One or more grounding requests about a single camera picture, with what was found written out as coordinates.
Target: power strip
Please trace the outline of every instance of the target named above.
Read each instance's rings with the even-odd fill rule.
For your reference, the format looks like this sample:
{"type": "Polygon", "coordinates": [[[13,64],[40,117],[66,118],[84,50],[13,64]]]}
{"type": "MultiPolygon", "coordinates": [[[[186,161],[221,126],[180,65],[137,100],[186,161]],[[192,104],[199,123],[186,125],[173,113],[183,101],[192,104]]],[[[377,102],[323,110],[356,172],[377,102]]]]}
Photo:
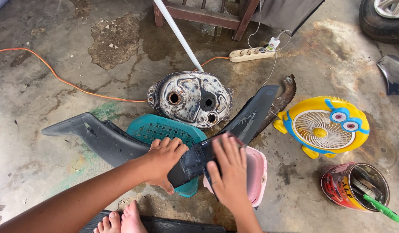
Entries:
{"type": "Polygon", "coordinates": [[[273,57],[275,52],[261,52],[257,51],[262,47],[254,48],[254,49],[241,49],[232,51],[229,55],[230,61],[232,62],[240,62],[240,61],[250,61],[261,58],[270,58],[273,57]]]}

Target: hand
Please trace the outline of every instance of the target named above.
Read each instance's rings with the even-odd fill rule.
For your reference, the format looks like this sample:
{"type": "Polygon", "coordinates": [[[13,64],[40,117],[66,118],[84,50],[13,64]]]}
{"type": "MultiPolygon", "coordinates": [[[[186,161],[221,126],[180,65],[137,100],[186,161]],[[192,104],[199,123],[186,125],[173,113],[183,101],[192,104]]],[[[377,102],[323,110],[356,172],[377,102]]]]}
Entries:
{"type": "Polygon", "coordinates": [[[247,196],[247,159],[245,149],[238,150],[234,137],[228,138],[228,134],[223,134],[222,143],[223,146],[218,140],[212,141],[222,177],[214,161],[207,163],[207,170],[215,195],[221,204],[235,214],[246,206],[251,206],[247,196]]]}
{"type": "Polygon", "coordinates": [[[145,183],[161,186],[172,195],[174,188],[167,175],[187,150],[188,147],[179,138],[171,140],[166,137],[162,141],[155,139],[150,150],[140,157],[146,164],[146,173],[143,174],[145,183]]]}

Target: yellow minion fan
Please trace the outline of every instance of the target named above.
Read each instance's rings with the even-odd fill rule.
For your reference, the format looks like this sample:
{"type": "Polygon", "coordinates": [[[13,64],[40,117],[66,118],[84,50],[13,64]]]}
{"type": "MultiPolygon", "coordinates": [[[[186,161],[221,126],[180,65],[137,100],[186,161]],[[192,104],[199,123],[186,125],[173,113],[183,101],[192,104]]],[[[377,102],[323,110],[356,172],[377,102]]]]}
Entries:
{"type": "Polygon", "coordinates": [[[278,113],[273,125],[303,144],[310,158],[334,157],[361,146],[369,136],[366,115],[346,100],[319,96],[305,99],[278,113]]]}

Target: tank opening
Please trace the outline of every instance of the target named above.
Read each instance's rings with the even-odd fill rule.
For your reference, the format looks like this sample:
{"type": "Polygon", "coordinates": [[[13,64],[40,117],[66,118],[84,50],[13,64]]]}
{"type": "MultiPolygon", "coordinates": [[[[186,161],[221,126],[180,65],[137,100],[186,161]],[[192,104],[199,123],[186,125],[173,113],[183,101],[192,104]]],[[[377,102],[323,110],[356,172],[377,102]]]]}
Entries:
{"type": "Polygon", "coordinates": [[[179,97],[178,93],[171,93],[169,95],[169,102],[171,104],[177,104],[177,103],[179,103],[179,100],[180,100],[180,97],[179,97]]]}
{"type": "Polygon", "coordinates": [[[214,114],[208,115],[208,122],[213,123],[215,120],[216,120],[216,117],[214,114]]]}
{"type": "Polygon", "coordinates": [[[206,104],[208,107],[211,106],[211,105],[212,105],[212,100],[207,99],[207,100],[205,101],[205,104],[206,104]]]}

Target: fan grille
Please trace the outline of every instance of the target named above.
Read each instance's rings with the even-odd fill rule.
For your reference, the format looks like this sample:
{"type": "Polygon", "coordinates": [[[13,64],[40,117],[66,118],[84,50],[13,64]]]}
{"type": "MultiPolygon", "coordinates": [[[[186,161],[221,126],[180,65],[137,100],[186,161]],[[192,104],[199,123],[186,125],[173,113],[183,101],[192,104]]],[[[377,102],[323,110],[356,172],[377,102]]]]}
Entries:
{"type": "Polygon", "coordinates": [[[329,111],[309,110],[298,114],[293,120],[296,135],[307,144],[321,149],[340,149],[355,140],[355,133],[344,131],[341,124],[330,120],[329,111]],[[314,128],[327,132],[325,137],[317,137],[314,128]]]}

